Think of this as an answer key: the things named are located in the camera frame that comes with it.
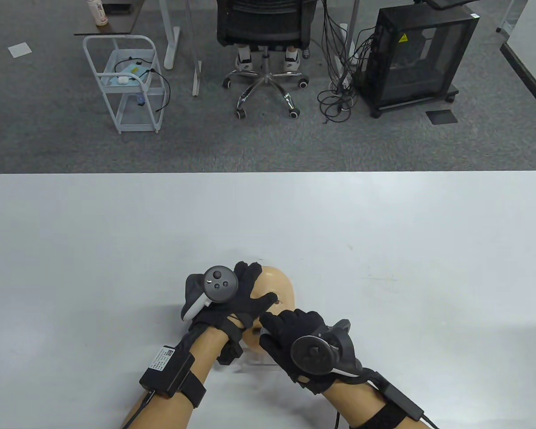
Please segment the chair base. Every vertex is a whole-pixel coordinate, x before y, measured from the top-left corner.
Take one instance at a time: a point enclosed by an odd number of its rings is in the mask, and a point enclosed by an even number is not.
[[[224,88],[230,88],[230,78],[231,76],[242,76],[247,79],[254,79],[254,82],[246,88],[245,92],[243,92],[240,97],[238,98],[238,102],[236,104],[236,115],[239,119],[244,119],[246,117],[246,112],[244,108],[242,108],[243,104],[248,100],[249,96],[262,84],[269,84],[276,88],[279,92],[286,104],[288,105],[288,111],[291,118],[297,118],[300,115],[300,111],[298,108],[294,106],[294,102],[292,101],[292,97],[290,96],[290,93],[287,92],[282,86],[276,81],[276,79],[279,78],[289,78],[289,77],[300,77],[301,79],[298,82],[298,87],[301,89],[304,89],[307,87],[307,84],[309,83],[309,79],[303,75],[301,71],[285,71],[282,73],[270,73],[270,54],[268,53],[268,48],[264,48],[264,53],[262,54],[262,70],[263,73],[257,73],[255,71],[247,71],[247,70],[233,70],[227,76],[222,82],[222,85]]]

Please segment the person's leg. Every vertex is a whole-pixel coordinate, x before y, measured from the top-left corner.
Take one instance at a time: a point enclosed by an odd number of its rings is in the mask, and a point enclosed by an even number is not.
[[[254,68],[252,67],[252,57],[250,56],[250,47],[248,45],[236,45],[238,48],[238,55],[236,57],[235,66],[237,70],[241,72],[246,70],[251,72]]]
[[[297,47],[289,46],[284,55],[284,71],[297,72],[300,66],[300,55]]]

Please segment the paper on floor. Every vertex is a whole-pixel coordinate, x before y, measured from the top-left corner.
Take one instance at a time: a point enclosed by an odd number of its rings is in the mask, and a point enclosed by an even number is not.
[[[29,48],[26,42],[11,46],[8,48],[8,51],[10,51],[10,53],[15,59],[17,59],[17,57],[21,57],[22,55],[32,53],[32,50]]]

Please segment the forearm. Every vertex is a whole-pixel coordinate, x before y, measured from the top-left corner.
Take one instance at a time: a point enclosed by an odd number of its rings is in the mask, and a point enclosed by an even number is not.
[[[368,384],[345,384],[336,381],[323,393],[350,427],[360,427],[385,405],[385,400],[376,389]],[[397,429],[425,429],[424,423],[405,417]]]
[[[195,362],[191,372],[204,384],[207,375],[213,367],[228,336],[216,328],[209,327],[191,347]],[[139,408],[141,401],[133,407],[125,421]],[[193,405],[181,393],[176,393],[170,399],[154,396],[152,401],[133,421],[130,429],[148,429],[159,427],[161,429],[185,429],[193,412]]]

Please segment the mannequin head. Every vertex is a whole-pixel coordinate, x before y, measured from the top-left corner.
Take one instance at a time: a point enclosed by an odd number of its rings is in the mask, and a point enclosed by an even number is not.
[[[260,296],[268,292],[274,292],[278,295],[276,304],[268,309],[270,313],[278,315],[284,310],[295,310],[294,290],[290,279],[278,268],[262,266],[262,273],[254,283],[250,297],[260,298]],[[264,351],[259,344],[260,329],[262,329],[262,325],[256,319],[252,328],[244,331],[242,335],[246,345],[256,352]]]

